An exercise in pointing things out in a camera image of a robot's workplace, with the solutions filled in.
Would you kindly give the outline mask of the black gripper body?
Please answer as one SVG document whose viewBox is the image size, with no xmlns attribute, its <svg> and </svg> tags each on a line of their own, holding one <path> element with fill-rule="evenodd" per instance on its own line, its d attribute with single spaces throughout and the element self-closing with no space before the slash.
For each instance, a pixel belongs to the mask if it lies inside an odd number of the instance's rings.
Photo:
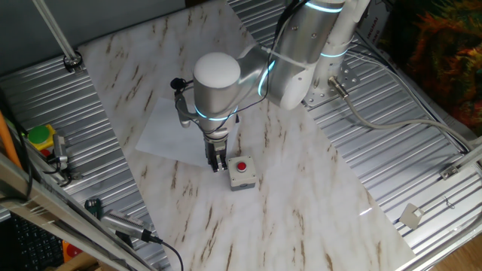
<svg viewBox="0 0 482 271">
<path fill-rule="evenodd" d="M 205 136 L 204 142 L 206 157 L 210 158 L 219 156 L 225 158 L 227 155 L 227 139 L 227 135 L 221 138 L 211 138 Z"/>
</svg>

